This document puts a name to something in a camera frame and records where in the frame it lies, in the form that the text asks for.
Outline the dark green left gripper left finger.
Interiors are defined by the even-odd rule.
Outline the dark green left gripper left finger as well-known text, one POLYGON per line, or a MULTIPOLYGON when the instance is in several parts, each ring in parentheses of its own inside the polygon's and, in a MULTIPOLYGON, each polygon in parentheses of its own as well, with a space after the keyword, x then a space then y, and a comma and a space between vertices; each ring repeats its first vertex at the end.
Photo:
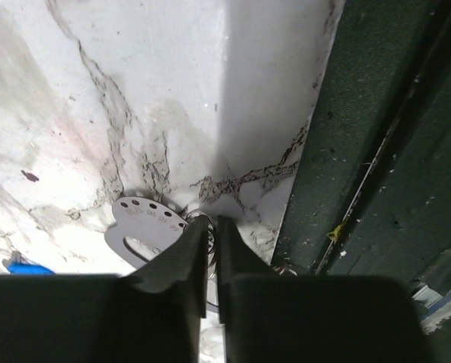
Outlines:
POLYGON ((115 275, 0 275, 0 362, 196 362, 208 221, 115 275))

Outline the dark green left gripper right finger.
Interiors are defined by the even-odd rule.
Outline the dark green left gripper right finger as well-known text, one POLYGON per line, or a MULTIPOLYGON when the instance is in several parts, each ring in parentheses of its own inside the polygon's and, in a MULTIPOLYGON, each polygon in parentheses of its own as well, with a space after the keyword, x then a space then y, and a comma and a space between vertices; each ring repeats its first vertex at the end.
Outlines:
POLYGON ((362 276, 281 276, 241 238, 216 230, 219 317, 228 362, 430 362, 401 284, 362 276))

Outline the clear plastic key organizer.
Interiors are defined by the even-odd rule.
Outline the clear plastic key organizer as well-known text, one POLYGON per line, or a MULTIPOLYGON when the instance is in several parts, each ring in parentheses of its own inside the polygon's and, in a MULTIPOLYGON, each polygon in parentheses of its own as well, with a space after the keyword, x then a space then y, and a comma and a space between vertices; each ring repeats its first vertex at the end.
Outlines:
POLYGON ((115 223, 104 239, 133 268, 141 268, 174 244, 188 225, 169 207, 144 197, 121 197, 112 214, 115 223))

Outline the blue capped key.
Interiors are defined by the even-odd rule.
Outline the blue capped key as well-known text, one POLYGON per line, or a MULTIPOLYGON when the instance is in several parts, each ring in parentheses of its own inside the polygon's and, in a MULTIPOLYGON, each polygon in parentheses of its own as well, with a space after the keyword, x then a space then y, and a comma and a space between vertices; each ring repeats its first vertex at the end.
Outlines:
POLYGON ((12 275, 54 275, 54 272, 42 265, 12 263, 7 267, 12 275))

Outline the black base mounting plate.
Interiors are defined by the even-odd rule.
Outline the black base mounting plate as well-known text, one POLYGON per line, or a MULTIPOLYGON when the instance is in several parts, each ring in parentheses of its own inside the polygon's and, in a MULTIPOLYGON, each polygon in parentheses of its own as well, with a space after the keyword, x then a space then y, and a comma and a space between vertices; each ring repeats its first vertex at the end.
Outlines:
POLYGON ((451 1, 345 4, 272 264, 451 290, 451 1))

